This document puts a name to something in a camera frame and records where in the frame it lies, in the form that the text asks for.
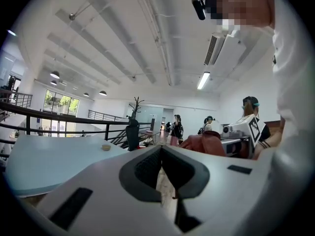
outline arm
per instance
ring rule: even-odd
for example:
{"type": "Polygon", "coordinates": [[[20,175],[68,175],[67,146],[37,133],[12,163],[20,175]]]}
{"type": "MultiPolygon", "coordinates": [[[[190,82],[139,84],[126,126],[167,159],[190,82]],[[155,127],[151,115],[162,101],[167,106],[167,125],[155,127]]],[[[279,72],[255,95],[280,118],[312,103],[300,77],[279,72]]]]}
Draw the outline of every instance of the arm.
{"type": "MultiPolygon", "coordinates": [[[[281,138],[282,138],[282,133],[284,131],[284,125],[285,125],[285,119],[283,119],[281,117],[280,120],[280,128],[279,130],[276,131],[276,133],[269,137],[268,139],[265,140],[265,142],[272,148],[272,147],[277,147],[280,142],[281,142],[281,138]]],[[[265,148],[261,145],[261,144],[257,144],[255,146],[255,151],[254,151],[254,160],[257,160],[257,158],[259,157],[260,153],[264,150],[265,148]]]]}

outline hand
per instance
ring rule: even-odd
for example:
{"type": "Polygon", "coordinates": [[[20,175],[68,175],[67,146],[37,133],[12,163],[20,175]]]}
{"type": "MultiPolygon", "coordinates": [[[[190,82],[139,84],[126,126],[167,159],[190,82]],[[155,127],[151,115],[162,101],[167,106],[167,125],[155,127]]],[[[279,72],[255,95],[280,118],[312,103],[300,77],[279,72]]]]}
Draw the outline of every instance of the hand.
{"type": "Polygon", "coordinates": [[[260,144],[256,144],[255,146],[255,150],[254,150],[254,157],[253,157],[253,160],[257,160],[260,153],[264,150],[265,148],[260,144]]]}

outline doorway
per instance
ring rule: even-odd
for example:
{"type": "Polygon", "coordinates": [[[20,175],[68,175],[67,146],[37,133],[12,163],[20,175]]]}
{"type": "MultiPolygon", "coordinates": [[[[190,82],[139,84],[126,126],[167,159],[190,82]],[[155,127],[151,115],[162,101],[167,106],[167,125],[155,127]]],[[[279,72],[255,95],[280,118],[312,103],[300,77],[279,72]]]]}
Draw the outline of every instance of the doorway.
{"type": "MultiPolygon", "coordinates": [[[[66,121],[60,121],[60,120],[48,120],[48,119],[42,119],[41,126],[44,130],[52,130],[52,131],[74,131],[75,130],[75,124],[72,122],[66,122],[66,121]]],[[[44,133],[45,136],[52,136],[52,137],[72,137],[73,134],[49,134],[44,133]]]]}

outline black rubber pad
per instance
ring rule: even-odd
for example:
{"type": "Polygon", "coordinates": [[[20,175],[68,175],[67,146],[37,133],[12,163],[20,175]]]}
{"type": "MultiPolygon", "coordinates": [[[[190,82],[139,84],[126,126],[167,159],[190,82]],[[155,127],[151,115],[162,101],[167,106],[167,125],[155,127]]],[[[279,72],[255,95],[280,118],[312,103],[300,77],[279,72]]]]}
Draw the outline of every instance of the black rubber pad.
{"type": "Polygon", "coordinates": [[[241,166],[237,166],[237,165],[230,165],[227,168],[229,170],[237,171],[237,172],[244,173],[247,175],[249,175],[252,172],[252,169],[250,169],[250,168],[245,168],[245,167],[241,167],[241,166]]]}
{"type": "Polygon", "coordinates": [[[80,210],[93,193],[87,188],[78,188],[58,210],[51,216],[50,220],[57,226],[67,230],[74,221],[80,210]]]}

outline floor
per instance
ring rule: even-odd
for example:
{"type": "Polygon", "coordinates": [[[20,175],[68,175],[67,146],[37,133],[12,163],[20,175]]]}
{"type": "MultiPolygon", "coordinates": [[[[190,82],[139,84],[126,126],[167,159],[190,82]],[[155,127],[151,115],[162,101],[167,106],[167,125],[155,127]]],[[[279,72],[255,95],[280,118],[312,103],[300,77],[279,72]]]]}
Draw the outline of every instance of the floor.
{"type": "MultiPolygon", "coordinates": [[[[169,144],[167,141],[168,132],[161,131],[160,135],[157,136],[157,145],[169,144]]],[[[171,220],[175,220],[177,199],[172,199],[175,196],[175,188],[169,181],[164,170],[161,169],[157,177],[157,190],[162,195],[161,206],[166,213],[166,216],[171,220]]]]}

